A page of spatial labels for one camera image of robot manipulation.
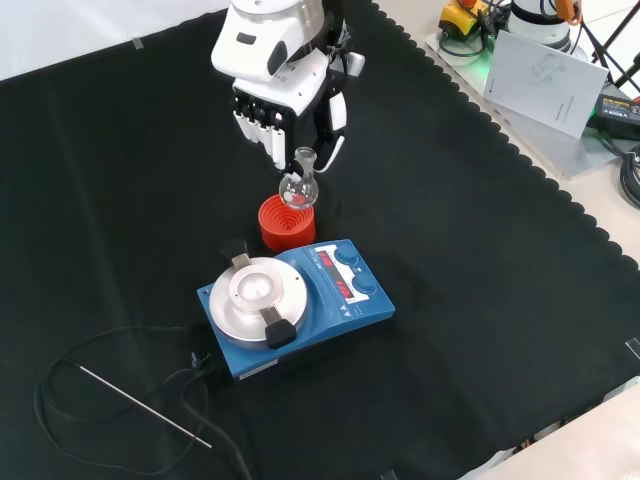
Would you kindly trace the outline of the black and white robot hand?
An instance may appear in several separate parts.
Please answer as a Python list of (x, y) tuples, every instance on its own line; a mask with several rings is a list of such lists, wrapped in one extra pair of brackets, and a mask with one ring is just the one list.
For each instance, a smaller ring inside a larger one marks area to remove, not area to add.
[(316, 128), (314, 170), (334, 163), (345, 142), (345, 85), (365, 62), (339, 1), (234, 1), (211, 53), (214, 69), (233, 80), (242, 134), (281, 173), (296, 169), (295, 131), (306, 116)]

